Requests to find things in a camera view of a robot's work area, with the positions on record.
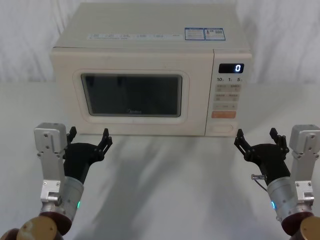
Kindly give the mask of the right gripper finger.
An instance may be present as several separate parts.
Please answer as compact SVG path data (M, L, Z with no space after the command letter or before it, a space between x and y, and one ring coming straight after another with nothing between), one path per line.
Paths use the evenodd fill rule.
M269 135L283 154L286 155L290 151L285 135L279 135L274 127L270 129Z
M250 158L252 155L252 146L246 141L243 130L240 128L237 131L234 145L242 153L244 158Z

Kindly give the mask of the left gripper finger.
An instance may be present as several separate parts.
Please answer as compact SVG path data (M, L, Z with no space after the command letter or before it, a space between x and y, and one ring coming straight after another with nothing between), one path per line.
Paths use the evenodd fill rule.
M102 134L101 141L95 148L98 157L104 157L111 145L113 144L112 137L109 134L108 128L105 128Z
M69 132L66 134L66 139L67 139L67 145L70 145L77 135L77 129L75 126L72 126L69 130Z

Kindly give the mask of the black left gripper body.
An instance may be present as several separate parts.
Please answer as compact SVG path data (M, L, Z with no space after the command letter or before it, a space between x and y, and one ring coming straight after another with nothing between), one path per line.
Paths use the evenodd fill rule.
M105 153L98 146L89 143L71 143L64 154L64 174L85 183L92 164L101 162Z

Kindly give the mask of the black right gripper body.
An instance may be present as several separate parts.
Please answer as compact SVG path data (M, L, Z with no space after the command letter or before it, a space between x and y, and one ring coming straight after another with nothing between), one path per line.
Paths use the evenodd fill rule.
M243 147L244 159L254 163L260 169L264 180L269 185L274 180L289 177L291 175L286 163L288 147L280 147L276 144L264 143L254 146Z

